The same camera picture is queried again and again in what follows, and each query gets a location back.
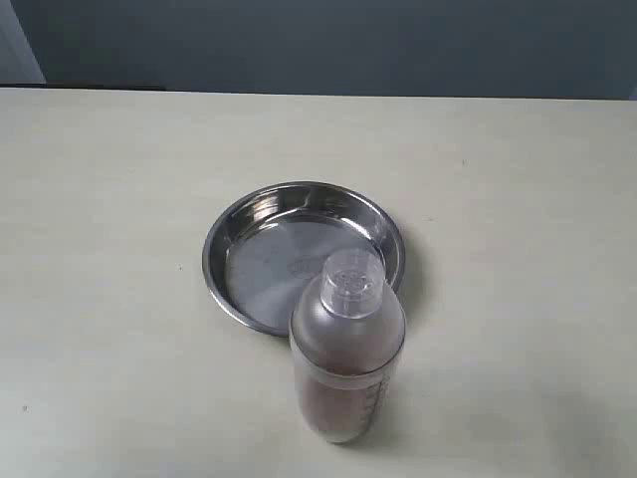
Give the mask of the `clear plastic shaker bottle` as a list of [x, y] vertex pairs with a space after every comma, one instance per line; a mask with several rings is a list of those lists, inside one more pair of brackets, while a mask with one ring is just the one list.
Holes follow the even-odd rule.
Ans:
[[372, 252], [329, 255], [289, 323], [295, 386], [310, 429], [348, 443], [374, 423], [406, 336], [404, 310]]

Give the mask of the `round stainless steel plate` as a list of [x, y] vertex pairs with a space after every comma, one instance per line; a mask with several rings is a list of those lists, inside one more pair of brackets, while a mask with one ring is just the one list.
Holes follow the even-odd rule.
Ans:
[[399, 289], [404, 240], [379, 205], [339, 185], [283, 182], [241, 197], [218, 217], [204, 243], [202, 272], [233, 320], [284, 338], [303, 288], [330, 254], [350, 248], [375, 254], [389, 286]]

